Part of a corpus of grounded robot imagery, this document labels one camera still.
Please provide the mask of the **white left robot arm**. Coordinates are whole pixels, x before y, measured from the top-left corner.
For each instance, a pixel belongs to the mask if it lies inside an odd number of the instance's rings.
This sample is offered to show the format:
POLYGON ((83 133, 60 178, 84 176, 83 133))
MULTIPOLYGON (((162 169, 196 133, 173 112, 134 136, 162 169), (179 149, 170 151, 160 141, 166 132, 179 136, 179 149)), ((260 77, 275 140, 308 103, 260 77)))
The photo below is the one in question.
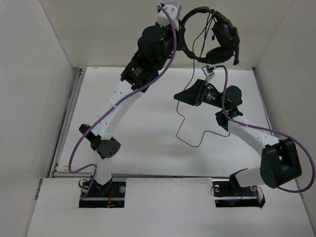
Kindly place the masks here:
POLYGON ((93 175, 87 186, 100 195, 109 193, 112 181, 112 157, 120 143, 113 137, 114 131, 131 107, 146 90, 156 82, 181 48, 181 23, 147 27, 137 41, 137 51, 120 75, 115 91, 97 121, 93 125, 82 124, 80 141, 87 139, 93 152, 99 157, 93 164, 93 175))

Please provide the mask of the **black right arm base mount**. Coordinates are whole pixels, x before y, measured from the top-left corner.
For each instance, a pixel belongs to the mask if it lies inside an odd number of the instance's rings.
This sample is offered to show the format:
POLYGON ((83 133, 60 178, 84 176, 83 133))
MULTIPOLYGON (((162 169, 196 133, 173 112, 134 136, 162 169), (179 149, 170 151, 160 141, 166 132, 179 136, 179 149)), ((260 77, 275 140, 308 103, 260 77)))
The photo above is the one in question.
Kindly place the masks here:
POLYGON ((228 179, 212 180, 210 193, 217 208, 258 207, 262 208, 266 198, 261 187, 248 186, 233 188, 228 179))

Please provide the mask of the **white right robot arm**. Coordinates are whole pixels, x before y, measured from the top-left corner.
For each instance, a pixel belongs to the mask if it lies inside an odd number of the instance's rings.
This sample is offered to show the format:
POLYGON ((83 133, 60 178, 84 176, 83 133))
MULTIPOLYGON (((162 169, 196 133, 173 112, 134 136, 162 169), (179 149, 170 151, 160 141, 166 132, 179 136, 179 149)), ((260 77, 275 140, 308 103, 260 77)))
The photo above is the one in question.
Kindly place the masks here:
POLYGON ((251 125, 238 110, 242 104, 241 97, 242 92, 237 86, 231 85, 223 93, 209 87, 201 79, 174 95, 175 100, 191 106, 206 103, 218 108, 225 107, 225 112, 215 114, 218 125, 259 154, 261 161, 258 167, 244 168, 230 175, 229 189, 233 194, 239 195, 246 187, 255 185, 267 185, 275 189, 301 176, 295 143, 289 138, 281 140, 251 125))

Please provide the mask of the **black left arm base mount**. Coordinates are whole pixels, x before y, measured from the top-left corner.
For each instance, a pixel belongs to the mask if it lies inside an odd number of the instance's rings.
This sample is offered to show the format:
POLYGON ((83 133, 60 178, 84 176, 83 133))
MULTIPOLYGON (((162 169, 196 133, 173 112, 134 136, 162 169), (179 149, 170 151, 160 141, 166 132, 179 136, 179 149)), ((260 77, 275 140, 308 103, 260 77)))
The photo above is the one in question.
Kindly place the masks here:
POLYGON ((89 185, 90 180, 79 180, 79 208, 124 208, 126 179, 113 178, 102 187, 93 181, 88 192, 89 185))

